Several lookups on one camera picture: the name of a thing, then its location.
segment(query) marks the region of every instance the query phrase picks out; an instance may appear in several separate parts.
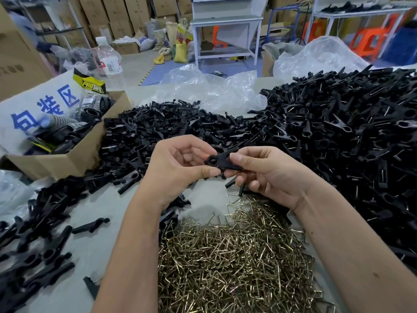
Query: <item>gold metal wire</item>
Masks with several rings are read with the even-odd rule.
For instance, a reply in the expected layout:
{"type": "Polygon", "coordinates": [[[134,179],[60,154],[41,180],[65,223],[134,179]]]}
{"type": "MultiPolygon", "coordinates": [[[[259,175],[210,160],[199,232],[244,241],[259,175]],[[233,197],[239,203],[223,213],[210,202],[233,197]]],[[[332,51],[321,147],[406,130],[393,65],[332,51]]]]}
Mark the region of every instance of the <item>gold metal wire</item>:
{"type": "Polygon", "coordinates": [[[182,224],[162,245],[159,312],[315,312],[323,294],[304,235],[265,201],[228,198],[228,208],[239,206],[227,225],[182,224]]]}

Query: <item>forearm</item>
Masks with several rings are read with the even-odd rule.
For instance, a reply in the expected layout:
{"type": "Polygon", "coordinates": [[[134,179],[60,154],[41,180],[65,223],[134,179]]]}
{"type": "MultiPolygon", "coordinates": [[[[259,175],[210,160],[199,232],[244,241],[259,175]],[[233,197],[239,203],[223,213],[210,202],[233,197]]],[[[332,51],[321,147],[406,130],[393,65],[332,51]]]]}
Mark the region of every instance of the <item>forearm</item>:
{"type": "Polygon", "coordinates": [[[331,185],[319,182],[295,214],[354,313],[411,312],[417,278],[331,185]]]}
{"type": "Polygon", "coordinates": [[[158,312],[160,209],[136,192],[123,218],[91,313],[158,312]]]}

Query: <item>fingernail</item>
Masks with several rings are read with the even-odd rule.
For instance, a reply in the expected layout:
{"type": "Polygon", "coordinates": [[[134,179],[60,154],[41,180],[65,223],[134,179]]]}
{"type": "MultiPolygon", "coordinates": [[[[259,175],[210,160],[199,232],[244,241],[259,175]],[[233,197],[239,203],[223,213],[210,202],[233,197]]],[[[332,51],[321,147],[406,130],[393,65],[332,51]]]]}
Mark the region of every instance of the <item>fingernail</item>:
{"type": "Polygon", "coordinates": [[[210,169],[210,177],[216,177],[219,174],[221,174],[222,172],[220,171],[219,168],[212,168],[210,169]]]}
{"type": "Polygon", "coordinates": [[[234,159],[235,161],[237,161],[237,162],[240,162],[240,161],[241,161],[241,159],[242,159],[242,155],[241,155],[241,154],[239,154],[239,153],[231,153],[231,154],[230,154],[230,157],[231,157],[232,159],[234,159]]]}

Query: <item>white sign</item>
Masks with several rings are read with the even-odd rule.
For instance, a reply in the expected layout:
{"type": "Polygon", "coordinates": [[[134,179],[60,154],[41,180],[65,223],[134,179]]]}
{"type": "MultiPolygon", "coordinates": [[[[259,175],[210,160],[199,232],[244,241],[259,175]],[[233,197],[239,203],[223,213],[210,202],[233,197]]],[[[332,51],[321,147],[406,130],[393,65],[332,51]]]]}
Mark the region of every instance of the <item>white sign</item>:
{"type": "Polygon", "coordinates": [[[84,89],[67,71],[30,90],[0,102],[0,149],[24,155],[31,147],[27,135],[39,128],[44,115],[71,113],[84,95],[84,89]]]}

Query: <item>clip held in hands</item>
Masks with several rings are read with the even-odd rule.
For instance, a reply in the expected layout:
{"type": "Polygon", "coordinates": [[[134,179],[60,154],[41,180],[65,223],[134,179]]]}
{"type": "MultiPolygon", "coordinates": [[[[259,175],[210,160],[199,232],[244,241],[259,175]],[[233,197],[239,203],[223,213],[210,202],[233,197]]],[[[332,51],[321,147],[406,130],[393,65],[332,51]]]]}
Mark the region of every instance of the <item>clip held in hands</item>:
{"type": "Polygon", "coordinates": [[[237,149],[233,148],[224,153],[220,153],[217,155],[211,155],[207,158],[204,162],[207,166],[219,168],[221,172],[224,172],[227,169],[230,170],[242,170],[242,167],[231,163],[229,160],[229,155],[233,152],[236,152],[237,149]]]}

